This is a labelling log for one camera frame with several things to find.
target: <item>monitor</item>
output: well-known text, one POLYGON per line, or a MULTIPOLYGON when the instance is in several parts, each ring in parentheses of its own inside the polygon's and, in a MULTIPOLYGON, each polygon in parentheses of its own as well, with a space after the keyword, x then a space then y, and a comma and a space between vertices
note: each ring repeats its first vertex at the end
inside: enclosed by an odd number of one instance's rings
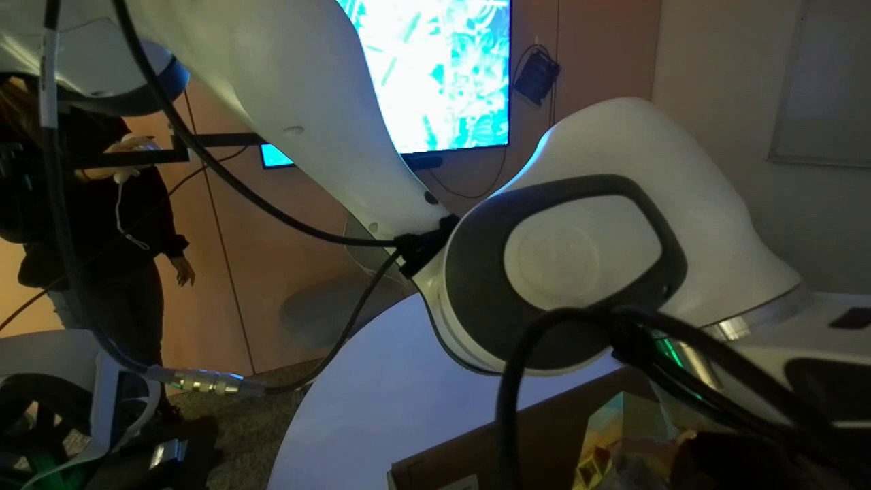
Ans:
MULTIPOLYGON (((508 144, 511 0, 337 0, 403 155, 508 144)), ((290 157, 264 144, 267 170, 290 157)))

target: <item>wall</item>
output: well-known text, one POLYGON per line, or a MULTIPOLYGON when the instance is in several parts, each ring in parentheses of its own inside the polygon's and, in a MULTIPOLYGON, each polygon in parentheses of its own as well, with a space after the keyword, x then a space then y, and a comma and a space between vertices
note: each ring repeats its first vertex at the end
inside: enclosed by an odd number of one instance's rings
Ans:
POLYGON ((652 100, 746 195, 807 284, 871 291, 871 175, 767 160, 799 0, 665 0, 652 100))
POLYGON ((441 170, 422 175, 456 213, 505 183, 562 115, 617 95, 652 97, 660 0, 515 0, 515 6, 519 28, 515 51, 541 43, 562 72, 541 107, 515 93, 515 141, 505 153, 452 155, 441 170))
MULTIPOLYGON (((176 100, 176 110, 195 134, 248 131, 198 85, 188 91, 188 97, 191 110, 185 100, 176 100)), ((162 116, 131 125, 166 134, 162 116)), ((166 184, 195 170, 198 163, 166 167, 166 184)), ((289 216, 334 235, 345 231, 345 213, 298 170, 264 172, 252 146, 225 160, 225 170, 289 216)), ((279 304, 296 291, 350 273, 354 262, 345 247, 307 239, 267 217, 209 172, 175 195, 175 216, 176 228, 191 239, 188 259, 198 277, 194 288, 179 288, 162 262, 166 363, 239 372, 262 372, 293 363, 290 338, 277 321, 279 304)))

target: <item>wire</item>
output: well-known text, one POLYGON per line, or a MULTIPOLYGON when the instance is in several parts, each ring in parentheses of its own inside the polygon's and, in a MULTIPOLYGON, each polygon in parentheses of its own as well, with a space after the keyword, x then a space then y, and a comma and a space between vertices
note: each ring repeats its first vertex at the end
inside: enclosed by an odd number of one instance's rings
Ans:
POLYGON ((790 447, 791 451, 825 461, 829 468, 839 468, 856 488, 867 488, 871 470, 867 466, 848 451, 840 432, 807 409, 798 394, 758 371, 753 363, 742 360, 731 345, 707 338, 705 331, 684 325, 678 318, 660 317, 655 311, 639 307, 616 307, 616 311, 553 311, 532 321, 519 344, 515 345, 505 371, 498 386, 496 423, 501 431, 501 470, 504 484, 508 490, 522 488, 519 451, 516 451, 516 391, 526 372, 526 366, 553 326, 599 326, 609 336, 616 345, 616 357, 626 366, 639 367, 666 391, 678 394, 678 400, 709 415, 714 419, 738 428, 750 436, 769 438, 775 444, 790 447), (719 363, 730 375, 742 382, 758 398, 765 398, 773 409, 777 409, 791 428, 780 428, 758 419, 756 415, 739 409, 720 391, 709 389, 699 379, 688 375, 670 357, 655 349, 652 331, 674 338, 701 357, 719 363))
POLYGON ((678 344, 696 349, 709 363, 723 367, 735 382, 746 383, 753 394, 758 394, 777 415, 783 415, 791 423, 791 431, 783 432, 780 424, 765 423, 756 415, 738 409, 746 424, 758 428, 756 432, 762 436, 775 436, 780 444, 786 440, 794 451, 811 454, 832 468, 840 468, 844 477, 863 481, 860 488, 871 484, 871 468, 844 444, 840 432, 829 424, 829 419, 817 415, 817 409, 805 405, 794 391, 769 379, 762 367, 739 357, 731 345, 714 340, 692 325, 643 307, 617 307, 613 312, 609 331, 617 357, 626 357, 639 371, 650 367, 660 386, 693 398, 701 394, 709 405, 715 405, 723 415, 735 412, 738 405, 730 398, 709 386, 705 389, 701 382, 688 375, 670 357, 665 357, 650 340, 650 336, 660 331, 678 344))
POLYGON ((505 371, 498 382, 498 398, 496 398, 496 428, 501 432, 501 474, 505 490, 522 490, 522 470, 519 470, 519 451, 516 451, 516 394, 522 371, 535 351, 543 331, 553 326, 577 326, 577 325, 594 325, 583 311, 550 311, 539 317, 516 340, 516 349, 511 351, 505 371))
POLYGON ((17 321, 28 307, 32 307, 41 297, 45 297, 45 291, 32 293, 28 302, 21 302, 13 312, 7 312, 0 325, 0 331, 17 321))
POLYGON ((198 178, 207 167, 198 167, 195 172, 185 175, 176 184, 168 187, 168 195, 185 187, 194 178, 198 178))
POLYGON ((498 179, 501 179, 504 172, 505 172, 508 153, 511 153, 508 146, 501 149, 498 167, 496 167, 493 178, 489 178, 489 183, 484 184, 481 193, 463 193, 463 190, 452 187, 448 183, 444 183, 436 172, 429 172, 429 179, 433 179, 437 187, 444 187, 445 193, 456 195, 456 199, 475 202, 475 199, 481 199, 481 195, 486 195, 486 193, 496 190, 498 179))
MULTIPOLYGON (((531 43, 531 47, 526 47, 526 50, 519 51, 519 59, 516 59, 515 72, 511 72, 511 82, 516 78, 519 67, 526 65, 526 59, 527 59, 532 51, 550 54, 543 43, 531 43)), ((505 146, 501 149, 496 175, 489 178, 489 183, 486 183, 484 190, 479 190, 479 193, 456 190, 454 184, 444 183, 436 172, 426 172, 426 175, 429 175, 429 179, 433 179, 437 187, 444 187, 445 193, 452 193, 452 195, 456 195, 456 199, 475 202, 475 199, 481 199, 481 195, 486 195, 486 193, 496 190, 498 179, 501 179, 504 172, 505 172, 508 155, 511 155, 511 144, 505 144, 505 146)))
MULTIPOLYGON (((194 116, 191 95, 185 93, 183 97, 185 97, 191 131, 195 134, 195 116, 194 116)), ((244 353, 248 353, 248 367, 249 367, 249 372, 256 372, 252 345, 249 345, 248 321, 244 321, 244 312, 241 312, 241 297, 239 297, 239 287, 237 287, 237 273, 233 273, 232 259, 229 259, 225 235, 224 235, 224 225, 219 225, 218 202, 215 202, 215 190, 213 190, 209 175, 203 175, 203 184, 207 184, 207 195, 209 195, 209 206, 213 206, 219 259, 224 259, 224 266, 225 266, 225 274, 229 274, 229 291, 233 297, 233 307, 237 307, 237 318, 239 318, 239 331, 241 331, 244 353)))
POLYGON ((368 284, 368 288, 358 293, 337 344, 326 351, 326 357, 319 363, 316 371, 305 372, 298 382, 290 382, 286 386, 267 386, 267 391, 296 391, 305 389, 311 382, 316 382, 326 366, 341 353, 341 349, 354 338, 357 331, 357 321, 362 307, 371 302, 373 291, 377 288, 377 284, 384 280, 384 274, 390 273, 390 266, 399 259, 399 250, 390 253, 390 259, 376 269, 373 280, 368 284))
POLYGON ((225 163, 225 160, 232 160, 232 157, 237 157, 237 155, 241 155, 248 149, 248 144, 244 146, 239 146, 237 153, 232 153, 232 155, 224 155, 224 157, 218 157, 219 163, 225 163))
POLYGON ((127 357, 111 336, 102 331, 102 325, 90 318, 90 311, 82 302, 85 273, 77 259, 77 239, 67 216, 64 199, 64 172, 60 160, 60 137, 58 137, 58 21, 60 21, 60 0, 45 0, 43 8, 43 57, 38 77, 38 110, 41 110, 41 137, 43 137, 43 163, 45 163, 45 190, 48 206, 53 217, 53 236, 60 247, 60 259, 64 266, 64 277, 70 284, 70 312, 94 336, 94 340, 131 372, 146 372, 146 366, 127 357))
MULTIPOLYGON (((560 18, 562 18, 562 2, 556 2, 556 24, 560 24, 560 18)), ((562 32, 560 28, 556 28, 556 32, 553 32, 556 57, 560 54, 560 32, 562 32)), ((550 107, 547 107, 547 122, 550 125, 556 125, 556 104, 558 104, 558 97, 560 97, 560 82, 556 78, 553 91, 550 91, 550 107)))
POLYGON ((119 236, 126 236, 134 247, 138 250, 153 250, 146 242, 141 242, 138 236, 134 236, 126 223, 123 223, 123 205, 126 205, 126 183, 116 183, 116 199, 115 199, 115 228, 119 231, 119 236))
POLYGON ((307 236, 316 236, 316 239, 324 239, 324 242, 334 242, 334 246, 347 246, 347 247, 392 247, 392 246, 396 246, 396 239, 357 239, 357 236, 341 236, 341 235, 328 235, 328 231, 322 231, 316 225, 307 225, 307 223, 286 216, 283 210, 268 205, 264 195, 259 195, 252 187, 248 187, 239 178, 233 178, 219 160, 215 160, 195 141, 195 137, 191 134, 191 127, 185 125, 179 112, 170 107, 168 95, 162 93, 162 86, 157 82, 157 73, 153 72, 153 65, 149 65, 149 59, 146 59, 146 54, 141 50, 141 42, 135 36, 127 2, 126 0, 111 0, 111 6, 115 6, 115 14, 116 14, 116 21, 119 21, 119 29, 126 36, 126 43, 127 43, 127 50, 134 54, 134 62, 141 72, 141 77, 146 78, 149 93, 160 100, 162 115, 168 116, 170 127, 229 187, 233 187, 239 195, 244 195, 262 213, 271 216, 275 220, 279 220, 279 223, 286 223, 286 225, 290 225, 290 228, 296 228, 296 231, 301 231, 307 236))

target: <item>table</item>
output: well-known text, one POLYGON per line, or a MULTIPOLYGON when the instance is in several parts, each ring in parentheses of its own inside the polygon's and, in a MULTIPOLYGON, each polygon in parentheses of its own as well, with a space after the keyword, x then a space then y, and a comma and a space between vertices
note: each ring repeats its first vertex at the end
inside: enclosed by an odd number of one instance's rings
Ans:
MULTIPOLYGON (((621 366, 527 375, 519 405, 621 366)), ((387 490, 392 464, 493 423, 498 375, 441 349, 420 293, 384 311, 316 379, 279 444, 268 490, 387 490)))

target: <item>cable connector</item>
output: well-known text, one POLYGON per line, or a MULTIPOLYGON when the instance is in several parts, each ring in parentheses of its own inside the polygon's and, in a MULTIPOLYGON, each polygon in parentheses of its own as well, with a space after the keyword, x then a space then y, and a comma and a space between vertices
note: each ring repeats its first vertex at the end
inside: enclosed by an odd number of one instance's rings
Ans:
POLYGON ((111 179, 115 184, 126 184, 135 175, 138 175, 135 170, 123 170, 123 172, 115 172, 111 179))
POLYGON ((175 386, 183 391, 213 391, 213 394, 239 394, 239 398, 264 398, 267 386, 256 383, 239 372, 219 371, 160 371, 149 372, 162 386, 175 386))
POLYGON ((452 231, 456 228, 459 217, 448 216, 437 220, 436 231, 426 235, 403 235, 396 236, 396 250, 403 257, 403 274, 415 274, 433 257, 445 246, 452 231))

